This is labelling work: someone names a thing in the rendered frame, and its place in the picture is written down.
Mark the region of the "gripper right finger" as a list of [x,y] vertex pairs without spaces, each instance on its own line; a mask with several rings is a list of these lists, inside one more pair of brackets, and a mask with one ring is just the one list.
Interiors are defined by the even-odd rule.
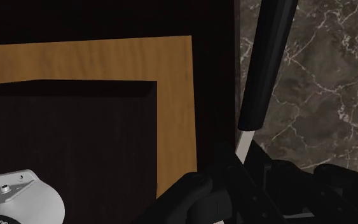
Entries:
[[290,224],[358,224],[358,172],[321,164],[309,173],[251,142],[245,168]]

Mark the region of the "black handled white knife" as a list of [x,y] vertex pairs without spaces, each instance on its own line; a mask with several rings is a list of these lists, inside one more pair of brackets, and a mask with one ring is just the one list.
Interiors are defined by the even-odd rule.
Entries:
[[241,162],[262,128],[299,0],[262,0],[238,119]]

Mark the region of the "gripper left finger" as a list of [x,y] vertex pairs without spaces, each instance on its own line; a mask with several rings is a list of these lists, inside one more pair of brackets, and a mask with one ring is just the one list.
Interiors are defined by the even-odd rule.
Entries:
[[210,174],[186,173],[131,224],[287,224],[232,150],[215,155]]

